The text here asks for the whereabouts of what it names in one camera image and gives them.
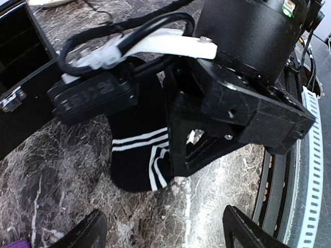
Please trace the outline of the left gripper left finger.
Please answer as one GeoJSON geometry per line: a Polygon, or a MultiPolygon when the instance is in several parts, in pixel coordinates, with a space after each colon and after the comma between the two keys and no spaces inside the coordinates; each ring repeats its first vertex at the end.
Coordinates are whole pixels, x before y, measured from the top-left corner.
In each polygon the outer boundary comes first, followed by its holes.
{"type": "Polygon", "coordinates": [[[103,248],[106,246],[106,239],[107,217],[102,211],[95,209],[50,247],[103,248]]]}

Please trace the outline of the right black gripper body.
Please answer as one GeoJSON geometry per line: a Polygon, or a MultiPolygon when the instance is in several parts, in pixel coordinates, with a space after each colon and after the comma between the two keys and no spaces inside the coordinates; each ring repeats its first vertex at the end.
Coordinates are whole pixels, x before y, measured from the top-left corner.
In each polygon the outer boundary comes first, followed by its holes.
{"type": "Polygon", "coordinates": [[[287,91],[264,86],[204,59],[181,58],[165,70],[170,147],[185,153],[195,129],[236,143],[287,153],[315,117],[287,91]]]}

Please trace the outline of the black sock white stripes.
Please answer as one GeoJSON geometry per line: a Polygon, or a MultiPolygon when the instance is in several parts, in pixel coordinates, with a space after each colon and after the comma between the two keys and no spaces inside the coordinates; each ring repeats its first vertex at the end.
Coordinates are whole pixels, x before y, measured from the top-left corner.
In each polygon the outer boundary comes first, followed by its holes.
{"type": "Polygon", "coordinates": [[[134,193],[160,190],[174,178],[158,76],[147,76],[138,86],[137,105],[107,117],[112,133],[111,180],[134,193]]]}

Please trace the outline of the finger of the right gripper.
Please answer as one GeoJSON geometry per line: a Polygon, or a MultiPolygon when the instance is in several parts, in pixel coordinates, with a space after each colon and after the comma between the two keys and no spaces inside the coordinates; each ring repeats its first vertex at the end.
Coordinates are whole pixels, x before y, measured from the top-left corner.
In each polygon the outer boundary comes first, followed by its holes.
{"type": "Polygon", "coordinates": [[[212,161],[246,145],[237,140],[233,125],[215,121],[200,111],[200,97],[180,91],[167,93],[165,98],[174,176],[191,176],[212,161]]]}

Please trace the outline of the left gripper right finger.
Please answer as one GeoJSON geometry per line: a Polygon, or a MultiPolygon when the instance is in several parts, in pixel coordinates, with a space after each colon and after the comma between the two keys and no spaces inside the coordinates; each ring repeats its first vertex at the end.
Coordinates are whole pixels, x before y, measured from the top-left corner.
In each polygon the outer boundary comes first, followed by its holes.
{"type": "Polygon", "coordinates": [[[226,206],[222,222],[226,247],[235,247],[235,238],[242,247],[288,247],[263,231],[235,206],[226,206]]]}

